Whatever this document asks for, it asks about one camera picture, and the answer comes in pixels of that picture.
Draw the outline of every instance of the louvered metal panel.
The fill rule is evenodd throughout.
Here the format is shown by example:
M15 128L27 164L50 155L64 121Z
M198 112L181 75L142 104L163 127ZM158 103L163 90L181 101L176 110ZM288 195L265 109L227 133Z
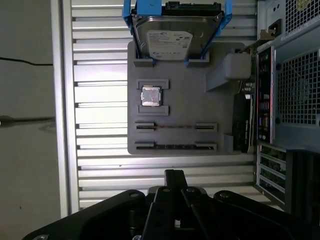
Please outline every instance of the louvered metal panel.
M65 208L70 206L69 214L129 188L147 193L149 187L163 184L165 169L183 169L190 185L205 187L211 196L226 189L270 203L252 187L253 155L130 155L127 45L132 36L121 19L123 0L51 2L55 16L52 17L53 42L59 42L54 55L60 57L58 70L63 71L60 74L56 71L55 88L58 92L65 91L65 107L56 106L57 116L64 119L60 127L65 130L67 152L60 158L65 161L66 183L69 183L69 188L60 185L61 192L69 189L69 202L63 197L61 203ZM194 2L211 4L213 1ZM233 0L233 19L215 41L245 45L254 42L256 19L255 0Z

